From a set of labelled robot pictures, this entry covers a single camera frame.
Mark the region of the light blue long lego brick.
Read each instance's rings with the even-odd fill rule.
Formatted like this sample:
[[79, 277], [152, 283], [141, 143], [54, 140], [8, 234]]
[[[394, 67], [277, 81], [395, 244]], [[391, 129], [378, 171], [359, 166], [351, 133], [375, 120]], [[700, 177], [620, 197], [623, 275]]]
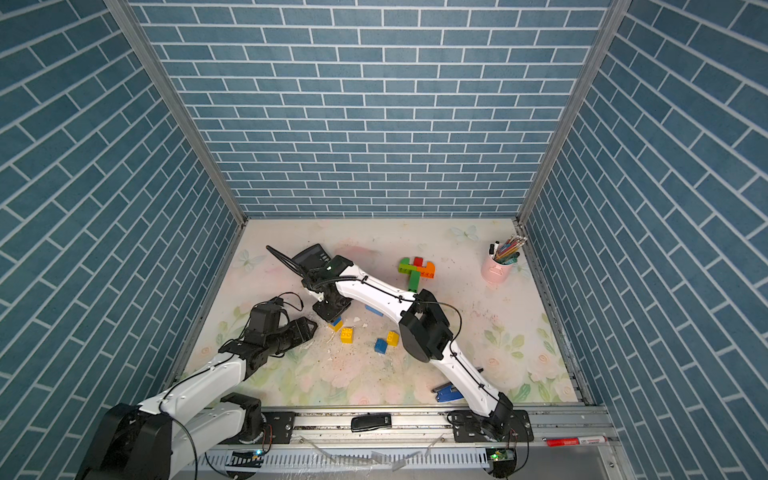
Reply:
[[375, 308], [373, 308], [373, 307], [371, 307], [369, 305], [365, 305], [365, 309], [370, 311], [370, 312], [372, 312], [375, 315], [380, 316], [380, 317], [384, 316], [384, 314], [382, 312], [380, 312], [379, 310], [377, 310], [377, 309], [375, 309]]

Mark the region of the orange long lego brick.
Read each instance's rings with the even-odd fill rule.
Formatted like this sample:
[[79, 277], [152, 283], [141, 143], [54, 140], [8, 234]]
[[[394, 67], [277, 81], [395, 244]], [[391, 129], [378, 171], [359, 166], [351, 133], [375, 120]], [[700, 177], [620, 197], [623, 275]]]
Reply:
[[421, 271], [419, 273], [422, 277], [433, 278], [435, 276], [435, 269], [426, 269], [425, 266], [423, 266], [421, 267]]

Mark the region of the lime long lego brick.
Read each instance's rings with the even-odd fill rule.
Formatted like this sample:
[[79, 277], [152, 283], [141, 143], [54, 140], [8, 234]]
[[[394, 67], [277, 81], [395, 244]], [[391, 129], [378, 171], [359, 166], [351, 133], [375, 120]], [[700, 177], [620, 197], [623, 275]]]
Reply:
[[405, 263], [405, 264], [399, 264], [399, 265], [398, 265], [398, 272], [399, 272], [399, 273], [402, 273], [402, 274], [409, 274], [409, 273], [410, 273], [410, 272], [412, 272], [412, 271], [415, 271], [415, 272], [420, 272], [420, 271], [421, 271], [421, 268], [420, 268], [420, 267], [418, 267], [418, 266], [414, 266], [414, 265], [408, 264], [408, 263]]

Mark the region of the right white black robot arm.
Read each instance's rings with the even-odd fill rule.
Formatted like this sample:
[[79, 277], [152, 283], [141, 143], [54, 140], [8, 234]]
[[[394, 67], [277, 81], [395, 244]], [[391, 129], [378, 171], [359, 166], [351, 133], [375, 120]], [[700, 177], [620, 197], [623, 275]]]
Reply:
[[314, 312], [324, 321], [337, 319], [353, 301], [359, 301], [397, 324], [408, 354], [437, 368], [463, 395], [479, 435], [491, 441], [533, 440], [528, 417], [464, 355], [443, 311], [447, 304], [430, 291], [413, 293], [394, 287], [343, 256], [329, 256], [319, 244], [294, 257], [272, 246], [266, 249], [301, 277], [305, 290], [316, 299]]

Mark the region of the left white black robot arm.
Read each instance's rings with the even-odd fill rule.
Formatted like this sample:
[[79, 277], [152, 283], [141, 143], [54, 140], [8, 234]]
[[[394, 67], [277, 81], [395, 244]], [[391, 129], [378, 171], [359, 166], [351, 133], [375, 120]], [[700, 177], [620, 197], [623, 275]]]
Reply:
[[271, 429], [255, 397], [235, 388], [273, 357], [313, 339], [318, 325], [289, 319], [281, 297], [256, 304], [242, 332], [205, 366], [136, 405], [102, 418], [80, 479], [171, 479], [225, 440], [265, 445]]

